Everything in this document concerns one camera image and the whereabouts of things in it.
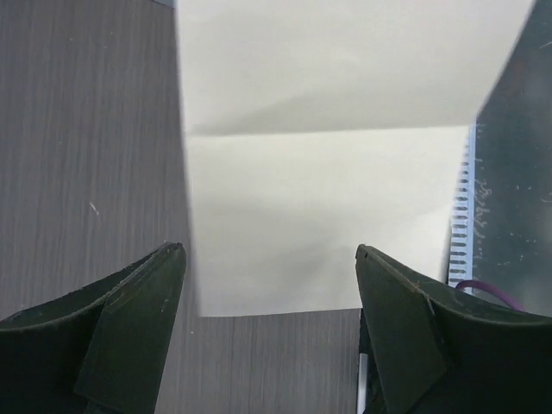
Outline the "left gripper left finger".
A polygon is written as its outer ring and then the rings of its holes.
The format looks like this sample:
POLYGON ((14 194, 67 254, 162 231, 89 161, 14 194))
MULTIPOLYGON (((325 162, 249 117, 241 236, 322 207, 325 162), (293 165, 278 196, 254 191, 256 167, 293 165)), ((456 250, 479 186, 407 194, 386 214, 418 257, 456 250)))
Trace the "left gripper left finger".
POLYGON ((186 269, 180 243, 1 322, 3 413, 152 413, 186 269))

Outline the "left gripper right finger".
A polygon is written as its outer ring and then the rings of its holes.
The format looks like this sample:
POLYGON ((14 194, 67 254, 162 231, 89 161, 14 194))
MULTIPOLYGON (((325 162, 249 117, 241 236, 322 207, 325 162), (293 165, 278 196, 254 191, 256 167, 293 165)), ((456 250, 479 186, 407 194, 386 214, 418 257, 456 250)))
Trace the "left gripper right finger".
POLYGON ((356 251, 368 413, 548 413, 551 320, 356 251))

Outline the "beige letter paper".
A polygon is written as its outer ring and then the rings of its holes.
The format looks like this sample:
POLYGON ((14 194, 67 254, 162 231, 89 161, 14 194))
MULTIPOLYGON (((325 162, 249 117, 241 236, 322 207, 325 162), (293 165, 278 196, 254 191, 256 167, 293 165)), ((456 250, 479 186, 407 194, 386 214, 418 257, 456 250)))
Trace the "beige letter paper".
POLYGON ((205 317, 360 306, 373 246, 442 280, 468 131, 531 1, 179 1, 205 317))

